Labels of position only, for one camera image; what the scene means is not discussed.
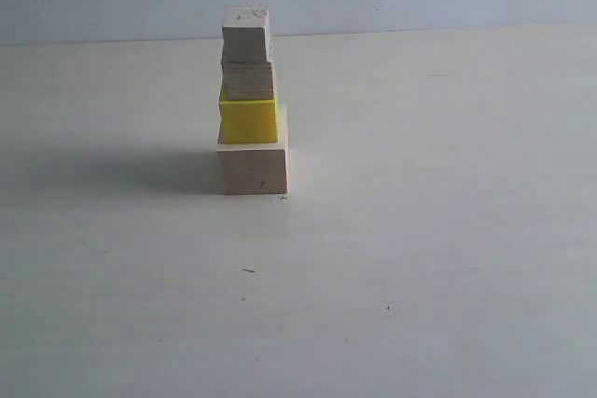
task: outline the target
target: table surface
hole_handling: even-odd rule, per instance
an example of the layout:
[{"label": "table surface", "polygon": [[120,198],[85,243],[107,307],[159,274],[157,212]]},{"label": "table surface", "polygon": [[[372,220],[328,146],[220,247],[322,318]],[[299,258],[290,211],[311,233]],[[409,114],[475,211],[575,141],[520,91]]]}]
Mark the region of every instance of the table surface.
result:
[{"label": "table surface", "polygon": [[597,396],[597,26],[274,49],[287,199],[221,41],[0,48],[0,395]]}]

